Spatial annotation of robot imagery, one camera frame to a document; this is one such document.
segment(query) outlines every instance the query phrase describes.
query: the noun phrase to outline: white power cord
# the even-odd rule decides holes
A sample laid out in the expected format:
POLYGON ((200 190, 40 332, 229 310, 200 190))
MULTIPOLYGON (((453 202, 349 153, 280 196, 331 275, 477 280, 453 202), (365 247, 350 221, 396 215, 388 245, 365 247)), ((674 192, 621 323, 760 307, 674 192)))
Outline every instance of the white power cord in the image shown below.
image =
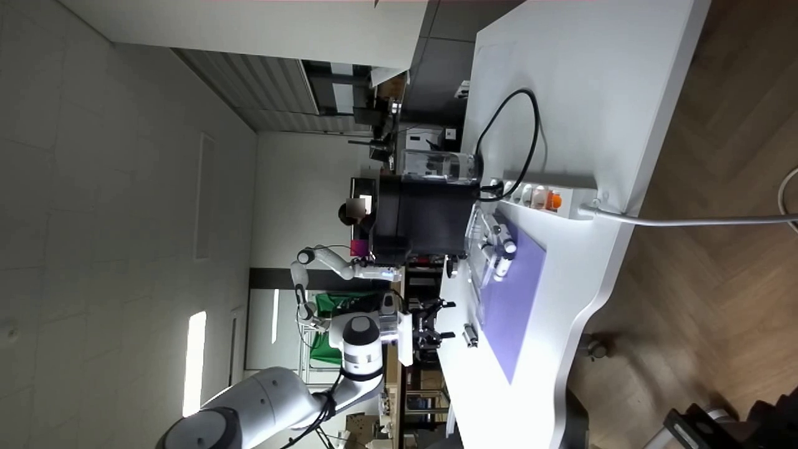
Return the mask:
POLYGON ((586 215, 594 215, 596 217, 603 217, 609 220, 620 221, 622 223, 629 223, 637 226, 654 226, 658 228, 672 228, 677 226, 719 226, 719 225, 770 225, 773 223, 787 223, 793 231, 798 232, 798 213, 787 213, 787 207, 784 205, 784 188, 790 180, 798 174, 798 167, 795 167, 779 186, 779 211, 781 215, 769 215, 763 217, 718 217, 718 218, 693 218, 686 220, 651 220, 648 218, 629 217, 622 213, 613 213, 599 208, 582 205, 579 211, 586 215))

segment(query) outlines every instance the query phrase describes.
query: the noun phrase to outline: wooden floor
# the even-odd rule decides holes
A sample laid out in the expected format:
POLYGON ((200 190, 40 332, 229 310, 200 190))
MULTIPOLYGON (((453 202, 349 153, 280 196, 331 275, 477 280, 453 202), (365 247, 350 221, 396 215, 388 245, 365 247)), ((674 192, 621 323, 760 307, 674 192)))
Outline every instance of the wooden floor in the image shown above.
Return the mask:
MULTIPOLYGON (((778 213, 797 165, 798 0, 714 0, 641 216, 778 213)), ((787 198, 798 211, 798 179, 787 198)), ((637 228, 588 331, 616 345, 569 381, 597 447, 641 447, 670 408, 716 395, 745 417, 798 386, 798 235, 637 228)))

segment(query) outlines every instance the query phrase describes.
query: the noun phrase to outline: white desk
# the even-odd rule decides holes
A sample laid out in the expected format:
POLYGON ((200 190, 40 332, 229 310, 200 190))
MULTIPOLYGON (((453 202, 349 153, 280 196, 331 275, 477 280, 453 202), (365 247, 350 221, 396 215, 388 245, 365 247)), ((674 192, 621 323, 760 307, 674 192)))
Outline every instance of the white desk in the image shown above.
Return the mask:
MULTIPOLYGON (((510 92, 532 88, 548 148, 539 142, 530 174, 592 177, 605 205, 636 213, 708 8, 709 0, 524 3, 477 35, 463 151, 510 92)), ((483 142, 486 181, 519 172, 532 123, 525 97, 505 107, 483 142)), ((457 307, 441 311, 436 328, 458 337, 438 355, 466 449, 556 448, 579 336, 612 292, 632 227, 500 209, 547 250, 515 380, 508 384, 480 329, 478 348, 460 338, 464 323, 478 327, 462 267, 454 280, 444 276, 441 296, 457 307)))

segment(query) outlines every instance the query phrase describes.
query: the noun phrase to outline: purple mat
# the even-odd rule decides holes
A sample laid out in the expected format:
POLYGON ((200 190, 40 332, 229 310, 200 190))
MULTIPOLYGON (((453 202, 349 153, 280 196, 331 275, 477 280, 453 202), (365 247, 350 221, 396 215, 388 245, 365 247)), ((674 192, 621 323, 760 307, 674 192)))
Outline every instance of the purple mat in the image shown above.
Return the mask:
POLYGON ((496 219, 507 225, 510 235, 516 240, 518 250, 504 280, 496 282, 490 279, 480 290, 483 306, 481 324, 482 332, 490 341, 504 376, 512 383, 546 252, 498 211, 496 219))

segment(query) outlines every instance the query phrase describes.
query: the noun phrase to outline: power strip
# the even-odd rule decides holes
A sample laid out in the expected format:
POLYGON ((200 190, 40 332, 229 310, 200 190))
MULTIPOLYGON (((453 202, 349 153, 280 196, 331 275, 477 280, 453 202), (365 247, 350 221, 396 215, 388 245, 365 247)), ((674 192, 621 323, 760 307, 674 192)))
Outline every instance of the power strip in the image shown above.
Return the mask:
MULTIPOLYGON (((515 181, 491 179, 491 185, 504 186, 507 192, 515 181)), ((585 213, 584 205, 596 205, 599 201, 599 191, 596 189, 583 189, 566 187, 563 185, 539 184, 533 181, 522 182, 509 198, 503 203, 525 209, 532 209, 568 220, 593 220, 595 214, 585 213)))

